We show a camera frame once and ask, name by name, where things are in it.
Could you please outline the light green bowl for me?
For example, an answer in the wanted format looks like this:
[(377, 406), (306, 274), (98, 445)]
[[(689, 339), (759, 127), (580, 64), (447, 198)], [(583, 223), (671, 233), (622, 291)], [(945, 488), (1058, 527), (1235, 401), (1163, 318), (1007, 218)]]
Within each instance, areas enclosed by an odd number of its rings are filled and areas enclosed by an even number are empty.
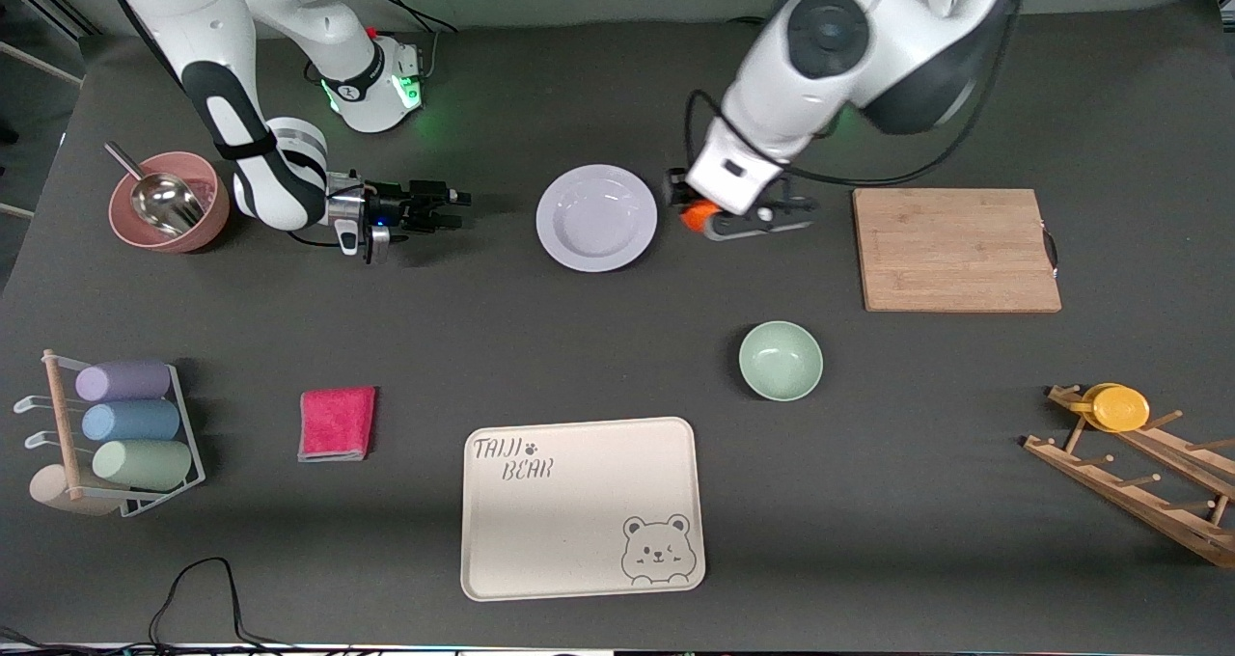
[(823, 379), (824, 367), (818, 339), (798, 322), (760, 322), (739, 347), (739, 369), (746, 385), (772, 402), (808, 397)]

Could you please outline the wooden cutting board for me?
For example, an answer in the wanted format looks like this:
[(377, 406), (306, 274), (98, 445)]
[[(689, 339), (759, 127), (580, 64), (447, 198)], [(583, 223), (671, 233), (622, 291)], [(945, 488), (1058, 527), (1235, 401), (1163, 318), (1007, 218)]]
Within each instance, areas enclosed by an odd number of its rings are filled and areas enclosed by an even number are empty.
[(860, 187), (852, 203), (868, 313), (1061, 310), (1031, 189)]

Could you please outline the wooden peg drying rack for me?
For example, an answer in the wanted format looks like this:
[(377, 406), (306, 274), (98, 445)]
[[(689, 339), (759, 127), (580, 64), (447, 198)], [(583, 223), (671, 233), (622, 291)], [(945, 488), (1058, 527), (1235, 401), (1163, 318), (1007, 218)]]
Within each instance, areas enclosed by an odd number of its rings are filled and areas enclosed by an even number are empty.
[[(1045, 392), (1047, 402), (1073, 416), (1074, 426), (1062, 441), (1028, 435), (1023, 450), (1205, 562), (1235, 571), (1235, 436), (1188, 441), (1167, 431), (1183, 413), (1153, 415), (1149, 400), (1150, 416), (1144, 427), (1099, 431), (1066, 406), (1092, 387), (1050, 385)], [(1089, 431), (1112, 436), (1156, 465), (1157, 471), (1128, 478), (1109, 468), (1114, 463), (1112, 453), (1079, 455), (1081, 439)]]

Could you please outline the green cup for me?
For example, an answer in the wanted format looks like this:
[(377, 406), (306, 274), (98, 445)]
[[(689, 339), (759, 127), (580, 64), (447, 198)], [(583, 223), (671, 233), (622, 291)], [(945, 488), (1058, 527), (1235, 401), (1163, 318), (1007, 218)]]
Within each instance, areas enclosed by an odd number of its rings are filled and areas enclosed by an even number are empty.
[(190, 448), (180, 441), (120, 440), (94, 453), (94, 476), (128, 488), (170, 492), (186, 481), (193, 466)]

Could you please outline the blue cup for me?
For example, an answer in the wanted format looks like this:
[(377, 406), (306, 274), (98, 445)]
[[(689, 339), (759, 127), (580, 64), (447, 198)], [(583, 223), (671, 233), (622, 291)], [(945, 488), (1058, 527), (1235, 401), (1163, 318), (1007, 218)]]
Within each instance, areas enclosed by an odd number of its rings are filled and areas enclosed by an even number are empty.
[(170, 441), (182, 423), (179, 406), (165, 399), (99, 402), (82, 419), (84, 435), (98, 442)]

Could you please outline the purple cup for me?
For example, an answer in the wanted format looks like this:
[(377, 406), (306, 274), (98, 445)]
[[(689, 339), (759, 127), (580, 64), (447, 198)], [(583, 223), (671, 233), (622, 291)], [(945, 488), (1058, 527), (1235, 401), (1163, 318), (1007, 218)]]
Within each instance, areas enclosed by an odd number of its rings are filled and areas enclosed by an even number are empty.
[(168, 366), (156, 360), (111, 361), (80, 369), (74, 387), (85, 402), (162, 399), (172, 378)]

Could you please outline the pink bowl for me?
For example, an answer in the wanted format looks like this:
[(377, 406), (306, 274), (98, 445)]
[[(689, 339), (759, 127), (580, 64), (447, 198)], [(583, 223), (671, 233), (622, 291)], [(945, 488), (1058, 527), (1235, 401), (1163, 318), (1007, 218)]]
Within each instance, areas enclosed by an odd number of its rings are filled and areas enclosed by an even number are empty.
[(188, 182), (191, 190), (203, 203), (203, 221), (177, 238), (159, 232), (135, 212), (128, 201), (136, 178), (126, 175), (115, 187), (109, 206), (107, 220), (112, 233), (128, 246), (164, 254), (185, 254), (198, 252), (212, 242), (222, 232), (233, 211), (233, 200), (228, 187), (224, 184), (212, 164), (203, 156), (188, 151), (168, 151), (149, 156), (142, 162), (146, 170), (169, 173)]

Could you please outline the beige bear print tray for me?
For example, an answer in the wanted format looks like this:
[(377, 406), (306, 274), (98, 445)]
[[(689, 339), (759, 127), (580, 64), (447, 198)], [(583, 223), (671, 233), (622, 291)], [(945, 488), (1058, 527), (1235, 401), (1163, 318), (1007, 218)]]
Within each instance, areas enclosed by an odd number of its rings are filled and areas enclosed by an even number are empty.
[(685, 420), (480, 427), (467, 439), (459, 586), (469, 599), (692, 591), (705, 574)]

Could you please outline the yellow cup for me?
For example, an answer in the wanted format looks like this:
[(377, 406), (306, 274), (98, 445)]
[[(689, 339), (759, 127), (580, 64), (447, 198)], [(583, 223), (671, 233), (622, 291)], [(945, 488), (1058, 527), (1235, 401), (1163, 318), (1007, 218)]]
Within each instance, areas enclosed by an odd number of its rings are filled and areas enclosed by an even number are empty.
[(1086, 390), (1067, 409), (1104, 432), (1128, 432), (1149, 423), (1150, 405), (1139, 390), (1116, 383), (1102, 383)]

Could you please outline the lavender round plate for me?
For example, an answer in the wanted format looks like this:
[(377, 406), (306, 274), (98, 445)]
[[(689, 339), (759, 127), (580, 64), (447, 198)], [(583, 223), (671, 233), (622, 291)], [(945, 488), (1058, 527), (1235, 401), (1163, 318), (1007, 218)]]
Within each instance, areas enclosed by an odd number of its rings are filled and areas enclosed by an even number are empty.
[(536, 208), (538, 245), (577, 272), (614, 272), (638, 259), (657, 233), (650, 187), (618, 166), (590, 164), (551, 182)]

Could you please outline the metal scoop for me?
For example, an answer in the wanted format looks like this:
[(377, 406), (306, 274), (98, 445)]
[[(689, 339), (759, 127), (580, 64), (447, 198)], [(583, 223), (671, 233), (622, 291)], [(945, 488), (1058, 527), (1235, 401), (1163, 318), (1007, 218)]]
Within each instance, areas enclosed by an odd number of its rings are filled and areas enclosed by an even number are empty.
[(104, 149), (135, 177), (135, 187), (128, 203), (149, 226), (168, 237), (189, 233), (205, 216), (203, 203), (180, 177), (147, 170), (114, 141), (106, 141)]

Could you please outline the beige cup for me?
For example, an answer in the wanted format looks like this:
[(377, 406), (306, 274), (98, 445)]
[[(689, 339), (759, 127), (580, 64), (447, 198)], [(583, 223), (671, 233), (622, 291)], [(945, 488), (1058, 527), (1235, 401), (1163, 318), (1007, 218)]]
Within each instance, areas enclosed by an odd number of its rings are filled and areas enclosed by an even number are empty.
[(28, 493), (35, 502), (61, 511), (75, 511), (86, 516), (103, 516), (119, 511), (124, 507), (121, 499), (83, 497), (74, 502), (68, 492), (65, 467), (48, 465), (35, 473), (28, 484)]

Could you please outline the pink folded cloth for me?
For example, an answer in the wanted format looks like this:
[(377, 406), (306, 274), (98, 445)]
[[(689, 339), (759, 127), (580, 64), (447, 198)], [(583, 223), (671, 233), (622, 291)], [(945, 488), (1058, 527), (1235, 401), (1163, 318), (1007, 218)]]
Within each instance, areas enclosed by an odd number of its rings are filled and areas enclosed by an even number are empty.
[(374, 385), (303, 393), (296, 461), (366, 461), (371, 453), (375, 397)]

